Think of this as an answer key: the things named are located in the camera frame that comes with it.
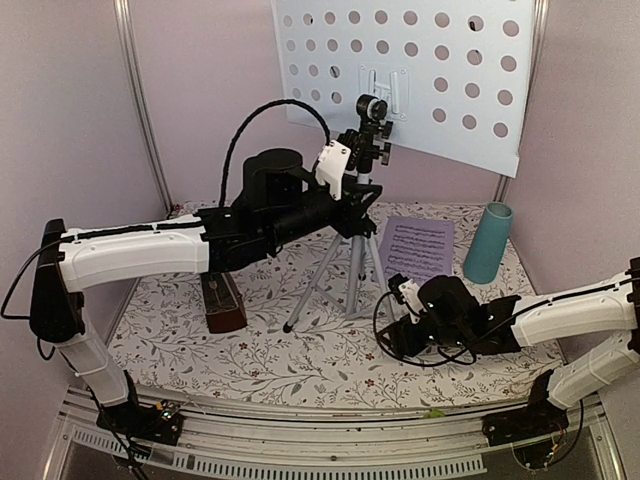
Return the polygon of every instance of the white wall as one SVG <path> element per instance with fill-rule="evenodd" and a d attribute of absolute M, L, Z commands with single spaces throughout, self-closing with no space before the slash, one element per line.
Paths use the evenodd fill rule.
<path fill-rule="evenodd" d="M 0 0 L 0 296 L 45 222 L 106 226 L 156 219 L 111 0 Z M 31 276 L 11 305 L 28 313 Z M 87 304 L 108 329 L 126 285 Z M 41 475 L 67 369 L 45 364 L 24 322 L 0 322 L 0 478 Z"/>
<path fill-rule="evenodd" d="M 282 98 L 269 0 L 131 2 L 147 99 L 160 155 L 176 201 L 218 198 L 231 137 L 260 105 Z M 284 109 L 264 114 L 243 135 L 229 182 L 240 189 L 240 166 L 273 147 L 305 155 L 323 143 L 319 129 L 287 123 Z M 494 174 L 396 148 L 374 178 L 389 200 L 486 202 Z"/>
<path fill-rule="evenodd" d="M 640 255 L 640 3 L 552 1 L 510 194 L 513 239 L 539 292 L 608 278 Z M 575 357 L 595 339 L 564 342 Z M 640 374 L 602 399 L 640 478 Z"/>

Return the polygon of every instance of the floral pattern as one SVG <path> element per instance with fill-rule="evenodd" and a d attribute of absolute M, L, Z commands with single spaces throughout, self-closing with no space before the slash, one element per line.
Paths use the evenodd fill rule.
<path fill-rule="evenodd" d="M 186 204 L 179 214 L 202 206 Z M 462 277 L 462 262 L 482 206 L 390 203 L 372 207 L 370 214 L 379 225 L 378 237 L 392 215 L 452 220 L 456 225 L 454 274 Z M 277 258 L 235 273 L 248 326 L 231 334 L 209 334 L 196 275 L 143 278 L 118 325 L 111 353 L 144 385 L 190 395 L 340 408 L 459 406 L 521 399 L 540 373 L 562 363 L 557 343 L 550 342 L 518 354 L 480 357 L 473 366 L 407 366 L 379 350 L 371 318 L 346 320 L 317 294 L 294 331 L 283 333 L 282 326 L 333 236 L 330 229 L 312 234 L 285 247 Z M 334 293 L 346 291 L 348 266 L 345 242 L 323 285 Z M 379 296 L 372 276 L 367 275 L 360 289 L 362 308 L 371 307 Z M 533 294 L 511 243 L 495 282 L 465 283 L 481 302 Z M 441 357 L 434 352 L 423 358 L 429 362 Z"/>

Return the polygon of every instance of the green object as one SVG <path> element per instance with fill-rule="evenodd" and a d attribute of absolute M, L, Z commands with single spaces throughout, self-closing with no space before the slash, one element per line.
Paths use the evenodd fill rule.
<path fill-rule="evenodd" d="M 437 408 L 434 408 L 428 411 L 422 416 L 422 418 L 442 418 L 442 417 L 446 417 L 446 414 L 442 410 L 438 410 Z"/>
<path fill-rule="evenodd" d="M 486 285 L 496 279 L 507 248 L 513 223 L 513 210 L 504 203 L 490 203 L 482 214 L 464 261 L 464 276 L 473 283 Z"/>

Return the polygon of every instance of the purple paper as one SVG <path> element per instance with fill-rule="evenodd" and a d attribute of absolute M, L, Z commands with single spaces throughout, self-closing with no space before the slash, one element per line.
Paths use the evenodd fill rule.
<path fill-rule="evenodd" d="M 446 220 L 389 217 L 380 244 L 385 278 L 401 273 L 422 285 L 437 275 L 451 275 L 454 229 Z"/>

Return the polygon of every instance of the tabletop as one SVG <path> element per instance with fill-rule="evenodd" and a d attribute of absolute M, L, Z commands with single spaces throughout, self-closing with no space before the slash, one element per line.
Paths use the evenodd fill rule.
<path fill-rule="evenodd" d="M 205 206 L 187 203 L 179 213 Z M 462 277 L 462 262 L 482 210 L 482 205 L 380 203 L 371 208 L 370 216 L 379 226 L 378 240 L 390 216 L 453 221 L 453 271 Z M 517 354 L 480 356 L 472 366 L 407 366 L 380 351 L 371 318 L 346 320 L 318 294 L 312 295 L 294 331 L 283 333 L 282 325 L 334 235 L 325 229 L 286 246 L 277 258 L 234 273 L 248 326 L 230 334 L 209 334 L 197 275 L 141 279 L 110 352 L 144 385 L 189 395 L 320 408 L 460 406 L 523 399 L 539 374 L 562 364 L 557 342 L 547 342 Z M 334 295 L 346 293 L 348 266 L 345 242 L 321 284 Z M 360 289 L 362 307 L 372 306 L 380 295 L 372 276 L 367 275 Z M 481 303 L 534 294 L 511 242 L 493 283 L 464 282 Z M 423 358 L 441 359 L 429 353 Z"/>

